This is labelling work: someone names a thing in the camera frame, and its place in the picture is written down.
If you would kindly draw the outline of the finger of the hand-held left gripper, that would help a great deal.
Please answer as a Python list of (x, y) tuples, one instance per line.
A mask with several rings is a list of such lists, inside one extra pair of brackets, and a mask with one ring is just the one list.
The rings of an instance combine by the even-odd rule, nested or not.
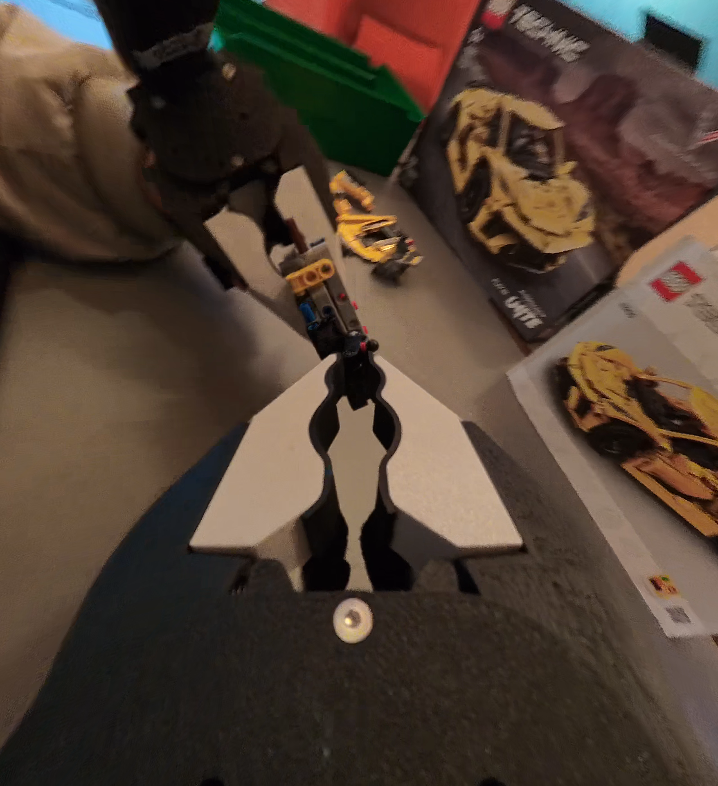
[(285, 172), (279, 181), (275, 203), (285, 219), (292, 219), (305, 241), (323, 240), (338, 246), (335, 230), (304, 167)]
[(228, 198), (227, 205), (204, 226), (236, 269), (233, 280), (248, 297), (264, 307), (298, 335), (306, 334), (305, 321), (290, 286), (267, 250), (271, 234), (261, 228), (266, 207), (276, 208), (262, 183), (249, 183)]

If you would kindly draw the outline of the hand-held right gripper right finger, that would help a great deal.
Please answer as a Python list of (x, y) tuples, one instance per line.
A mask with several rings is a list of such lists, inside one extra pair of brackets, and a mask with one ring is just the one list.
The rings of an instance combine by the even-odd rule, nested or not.
[(461, 418), (379, 356), (376, 372), (376, 589), (410, 590), (432, 562), (521, 552)]

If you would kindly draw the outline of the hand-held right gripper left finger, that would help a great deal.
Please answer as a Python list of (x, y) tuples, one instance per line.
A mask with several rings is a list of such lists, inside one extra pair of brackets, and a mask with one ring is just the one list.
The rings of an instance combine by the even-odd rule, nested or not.
[(320, 499), (326, 467), (310, 425), (336, 360), (321, 361), (253, 416), (191, 536), (192, 552), (273, 560), (304, 589), (311, 549), (302, 517)]

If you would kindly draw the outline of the toy brick chassis assembly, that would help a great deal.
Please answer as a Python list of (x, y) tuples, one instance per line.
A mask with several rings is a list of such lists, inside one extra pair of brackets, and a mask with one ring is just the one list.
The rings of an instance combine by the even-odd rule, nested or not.
[(293, 219), (286, 219), (286, 225), (295, 250), (279, 264), (279, 271), (293, 292), (318, 356), (342, 359), (343, 394), (353, 410), (362, 409), (377, 390), (371, 360), (378, 342), (360, 323), (356, 303), (326, 241), (308, 243)]

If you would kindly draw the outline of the person's left forearm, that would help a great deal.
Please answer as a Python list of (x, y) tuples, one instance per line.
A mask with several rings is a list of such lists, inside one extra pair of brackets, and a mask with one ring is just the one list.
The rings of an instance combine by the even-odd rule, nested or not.
[(0, 3), (0, 230), (54, 256), (153, 260), (180, 244), (141, 185), (118, 56)]

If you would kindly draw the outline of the grey desk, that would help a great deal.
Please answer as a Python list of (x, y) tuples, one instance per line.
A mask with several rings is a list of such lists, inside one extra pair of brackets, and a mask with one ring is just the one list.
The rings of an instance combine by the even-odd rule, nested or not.
[(383, 357), (463, 420), (520, 556), (340, 595), (185, 535), (239, 426), (317, 357), (190, 251), (29, 259), (0, 336), (0, 784), (718, 784), (718, 648), (670, 640), (515, 401), (524, 357), (403, 192), (401, 289), (345, 277)]

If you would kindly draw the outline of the pile of yellow toy bricks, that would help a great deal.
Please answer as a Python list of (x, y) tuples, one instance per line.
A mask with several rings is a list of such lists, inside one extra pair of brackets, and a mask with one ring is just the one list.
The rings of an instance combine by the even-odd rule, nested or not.
[(374, 195), (363, 182), (342, 169), (329, 187), (343, 249), (369, 264), (376, 278), (399, 284), (407, 271), (422, 264), (423, 254), (413, 238), (395, 215), (375, 211)]

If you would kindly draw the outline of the green plastic bin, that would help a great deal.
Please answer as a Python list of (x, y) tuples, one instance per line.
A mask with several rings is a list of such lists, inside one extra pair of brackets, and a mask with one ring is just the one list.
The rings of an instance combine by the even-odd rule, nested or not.
[(260, 68), (330, 160), (390, 176), (424, 119), (387, 67), (259, 2), (221, 2), (214, 37)]

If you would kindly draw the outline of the orange plastic carry case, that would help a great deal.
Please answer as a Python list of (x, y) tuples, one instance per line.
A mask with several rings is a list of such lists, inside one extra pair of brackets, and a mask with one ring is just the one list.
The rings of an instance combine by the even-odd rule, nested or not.
[(275, 11), (386, 66), (429, 113), (479, 1), (269, 1)]

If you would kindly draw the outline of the grey instruction booklet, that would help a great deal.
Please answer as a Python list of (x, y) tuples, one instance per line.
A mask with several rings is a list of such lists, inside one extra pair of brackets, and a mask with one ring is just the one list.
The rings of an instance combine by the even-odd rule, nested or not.
[(507, 378), (663, 632), (718, 635), (718, 255), (678, 241)]

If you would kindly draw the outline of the toy car box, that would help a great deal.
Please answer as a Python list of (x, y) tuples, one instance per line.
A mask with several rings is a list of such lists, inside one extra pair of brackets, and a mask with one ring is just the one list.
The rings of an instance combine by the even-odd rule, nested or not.
[(402, 186), (525, 342), (718, 189), (718, 91), (560, 2), (482, 2)]

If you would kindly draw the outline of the black panel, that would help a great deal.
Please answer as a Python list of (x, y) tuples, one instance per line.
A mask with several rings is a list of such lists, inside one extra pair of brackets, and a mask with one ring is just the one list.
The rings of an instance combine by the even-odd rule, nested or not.
[(640, 41), (687, 72), (694, 74), (698, 71), (705, 46), (700, 36), (646, 11)]

